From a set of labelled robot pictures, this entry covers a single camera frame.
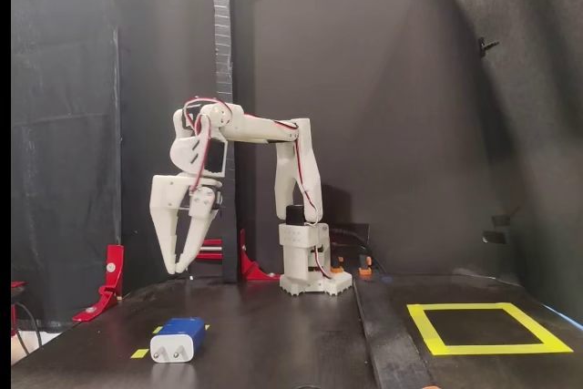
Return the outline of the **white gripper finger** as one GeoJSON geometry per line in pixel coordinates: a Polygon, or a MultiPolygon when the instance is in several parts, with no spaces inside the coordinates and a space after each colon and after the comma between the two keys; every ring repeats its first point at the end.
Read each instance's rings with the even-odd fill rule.
{"type": "Polygon", "coordinates": [[[189,206],[190,225],[183,252],[176,263],[176,273],[184,272],[199,254],[210,224],[216,216],[214,203],[214,189],[201,187],[192,192],[189,206]]]}
{"type": "Polygon", "coordinates": [[[178,212],[176,210],[152,210],[150,215],[154,223],[164,265],[168,274],[175,274],[178,212]]]}

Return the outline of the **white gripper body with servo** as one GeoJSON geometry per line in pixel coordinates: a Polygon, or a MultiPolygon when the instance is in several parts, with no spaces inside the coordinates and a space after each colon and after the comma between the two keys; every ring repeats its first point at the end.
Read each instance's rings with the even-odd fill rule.
{"type": "Polygon", "coordinates": [[[222,203],[221,188],[222,183],[215,179],[197,179],[187,173],[155,175],[152,179],[149,210],[151,214],[163,210],[187,210],[189,215],[217,210],[222,203]]]}

